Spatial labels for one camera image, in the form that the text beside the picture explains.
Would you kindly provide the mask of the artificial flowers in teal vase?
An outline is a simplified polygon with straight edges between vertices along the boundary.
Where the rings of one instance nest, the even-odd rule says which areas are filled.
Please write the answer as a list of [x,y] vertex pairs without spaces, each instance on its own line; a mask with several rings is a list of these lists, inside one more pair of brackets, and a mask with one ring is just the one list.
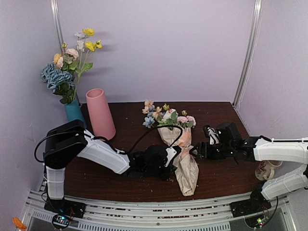
[[96,50],[103,48],[101,41],[89,41],[94,36],[92,28],[85,28],[81,33],[75,33],[77,43],[75,48],[67,48],[62,43],[62,52],[53,57],[53,62],[47,64],[40,74],[42,82],[54,95],[61,96],[60,103],[70,104],[77,98],[77,87],[81,76],[93,68],[89,57]]

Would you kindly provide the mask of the pink tall vase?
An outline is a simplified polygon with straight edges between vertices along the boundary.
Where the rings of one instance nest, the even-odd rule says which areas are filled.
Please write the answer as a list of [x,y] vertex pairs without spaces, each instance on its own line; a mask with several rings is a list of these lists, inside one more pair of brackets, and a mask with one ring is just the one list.
[[104,91],[89,90],[86,100],[94,135],[111,140],[116,134],[116,129]]

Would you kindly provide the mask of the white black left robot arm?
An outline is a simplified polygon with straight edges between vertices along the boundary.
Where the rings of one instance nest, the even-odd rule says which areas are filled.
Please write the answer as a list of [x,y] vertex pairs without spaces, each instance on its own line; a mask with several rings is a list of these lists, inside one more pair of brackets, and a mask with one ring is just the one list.
[[64,199],[64,176],[67,165],[76,157],[104,166],[129,178],[157,177],[167,180],[175,171],[173,160],[181,153],[174,143],[167,147],[151,145],[145,151],[128,152],[113,147],[107,138],[95,137],[84,123],[73,120],[48,131],[43,164],[46,170],[47,195],[59,214],[69,210]]

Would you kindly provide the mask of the floral ceramic mug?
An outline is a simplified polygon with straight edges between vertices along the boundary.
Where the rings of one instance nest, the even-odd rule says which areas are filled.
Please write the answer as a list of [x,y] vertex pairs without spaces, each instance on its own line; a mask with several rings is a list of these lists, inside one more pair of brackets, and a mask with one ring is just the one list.
[[260,180],[271,180],[274,177],[275,169],[282,165],[282,161],[266,160],[262,161],[255,170],[255,177]]

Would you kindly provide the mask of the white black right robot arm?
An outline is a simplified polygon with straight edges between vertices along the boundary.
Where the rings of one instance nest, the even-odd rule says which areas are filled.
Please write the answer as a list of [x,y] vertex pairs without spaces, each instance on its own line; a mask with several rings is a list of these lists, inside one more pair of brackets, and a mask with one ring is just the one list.
[[264,136],[220,138],[199,142],[191,150],[197,159],[220,160],[232,157],[235,161],[297,162],[301,166],[278,178],[266,180],[250,194],[247,209],[257,212],[265,202],[280,195],[308,187],[308,139],[276,140]]

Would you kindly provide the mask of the beige pink wrapping paper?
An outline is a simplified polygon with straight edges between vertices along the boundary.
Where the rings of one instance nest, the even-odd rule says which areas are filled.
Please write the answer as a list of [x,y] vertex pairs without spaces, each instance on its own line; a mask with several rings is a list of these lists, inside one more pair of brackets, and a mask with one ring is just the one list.
[[190,155],[192,146],[192,133],[190,128],[180,129],[160,128],[158,130],[162,141],[167,145],[177,145],[181,148],[181,153],[173,160],[173,165],[177,168],[175,175],[180,190],[184,196],[194,195],[199,168],[195,158]]

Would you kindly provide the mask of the flower bunch pink blue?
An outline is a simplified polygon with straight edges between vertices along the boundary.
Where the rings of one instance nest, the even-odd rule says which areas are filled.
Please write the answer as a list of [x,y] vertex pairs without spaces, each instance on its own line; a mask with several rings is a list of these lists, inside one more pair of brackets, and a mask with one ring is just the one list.
[[155,107],[153,101],[145,100],[142,113],[146,115],[142,123],[146,128],[153,128],[155,123],[159,127],[166,125],[179,126],[181,128],[194,128],[196,120],[189,116],[186,110],[179,114],[176,109],[170,108],[166,103],[160,107]]

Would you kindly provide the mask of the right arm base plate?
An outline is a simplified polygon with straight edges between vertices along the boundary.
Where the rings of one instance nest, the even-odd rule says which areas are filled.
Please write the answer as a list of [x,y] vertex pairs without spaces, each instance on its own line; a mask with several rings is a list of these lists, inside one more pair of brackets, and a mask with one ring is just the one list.
[[262,212],[264,209],[270,209],[270,201],[247,199],[230,203],[231,212],[234,218],[247,216],[250,214]]

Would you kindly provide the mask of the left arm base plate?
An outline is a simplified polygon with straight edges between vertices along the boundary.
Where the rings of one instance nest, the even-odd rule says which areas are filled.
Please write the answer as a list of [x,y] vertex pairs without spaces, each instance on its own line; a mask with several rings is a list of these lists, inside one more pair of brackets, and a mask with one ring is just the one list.
[[45,203],[44,209],[68,217],[83,218],[86,204],[69,200],[50,200]]

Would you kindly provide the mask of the teal frosted vase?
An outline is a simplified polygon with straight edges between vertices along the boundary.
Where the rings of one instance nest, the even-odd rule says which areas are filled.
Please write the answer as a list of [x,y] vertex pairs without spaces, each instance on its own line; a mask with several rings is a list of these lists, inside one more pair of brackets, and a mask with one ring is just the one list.
[[81,112],[77,99],[75,99],[71,103],[65,104],[64,108],[65,108],[65,113],[66,113],[68,122],[78,119],[83,122],[84,128],[87,128],[86,121],[83,117],[83,114]]

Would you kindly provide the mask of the orange object at corner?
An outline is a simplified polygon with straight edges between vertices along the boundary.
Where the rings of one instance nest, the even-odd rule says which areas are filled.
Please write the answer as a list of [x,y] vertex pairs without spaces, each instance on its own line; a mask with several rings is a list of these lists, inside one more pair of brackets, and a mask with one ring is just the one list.
[[27,230],[27,226],[17,217],[13,217],[13,224],[17,229],[19,229],[21,231]]

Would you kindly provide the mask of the right aluminium frame post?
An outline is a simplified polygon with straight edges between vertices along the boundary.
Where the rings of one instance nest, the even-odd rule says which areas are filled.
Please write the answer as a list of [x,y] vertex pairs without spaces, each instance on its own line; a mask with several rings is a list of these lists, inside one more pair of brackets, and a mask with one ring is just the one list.
[[246,55],[244,58],[244,64],[242,67],[236,94],[234,96],[234,100],[232,103],[233,107],[236,110],[239,110],[240,108],[240,103],[243,100],[244,91],[248,83],[248,78],[249,78],[249,74],[250,74],[251,67],[252,67],[252,58],[253,58],[254,50],[257,45],[257,39],[259,35],[259,30],[260,30],[263,3],[264,3],[263,0],[256,0],[254,3],[254,10],[253,10],[253,15],[252,15],[252,22],[251,22],[251,28],[250,28],[250,35],[248,39],[248,45],[246,49]]

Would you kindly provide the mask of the aluminium frame post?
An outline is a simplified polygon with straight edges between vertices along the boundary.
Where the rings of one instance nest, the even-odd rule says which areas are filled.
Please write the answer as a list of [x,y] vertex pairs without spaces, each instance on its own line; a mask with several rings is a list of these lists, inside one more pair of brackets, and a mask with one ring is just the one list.
[[249,78],[249,74],[250,74],[251,67],[252,67],[252,58],[253,58],[254,50],[257,45],[257,39],[259,35],[259,30],[260,30],[263,3],[264,3],[263,0],[256,0],[254,3],[254,10],[253,10],[253,15],[252,15],[252,22],[251,22],[251,28],[250,28],[250,35],[248,39],[248,45],[246,49],[246,55],[244,58],[244,64],[242,67],[236,94],[234,96],[234,100],[232,103],[233,107],[236,110],[239,110],[240,108],[240,103],[243,100],[244,91],[248,83],[248,78]]
[[63,31],[62,31],[62,25],[61,25],[61,19],[60,19],[59,7],[58,7],[58,0],[50,0],[50,4],[51,4],[51,14],[52,14],[54,25],[55,25],[55,31],[56,31],[60,53],[63,53],[64,52],[64,48],[63,48],[64,37],[63,37]]

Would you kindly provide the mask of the left aluminium frame post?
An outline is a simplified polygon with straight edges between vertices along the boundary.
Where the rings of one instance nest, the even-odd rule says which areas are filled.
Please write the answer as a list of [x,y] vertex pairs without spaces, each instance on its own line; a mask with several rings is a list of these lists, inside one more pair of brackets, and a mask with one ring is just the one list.
[[62,31],[62,25],[61,25],[61,19],[60,19],[59,7],[58,7],[58,0],[50,0],[50,4],[51,4],[51,14],[52,14],[54,25],[55,25],[55,31],[56,31],[60,53],[63,53],[64,52],[64,48],[63,48],[64,37],[63,37],[63,31]]

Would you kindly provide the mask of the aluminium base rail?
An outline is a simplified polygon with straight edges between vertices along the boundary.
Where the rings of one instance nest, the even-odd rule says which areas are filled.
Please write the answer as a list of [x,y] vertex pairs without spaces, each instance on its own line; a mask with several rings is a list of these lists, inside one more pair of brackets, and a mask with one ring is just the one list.
[[67,196],[85,203],[83,218],[73,218],[69,230],[76,231],[250,231],[250,218],[268,217],[262,230],[296,231],[298,228],[287,196],[272,201],[268,212],[235,218],[230,203],[249,198],[248,193],[213,199],[180,202],[116,202]]

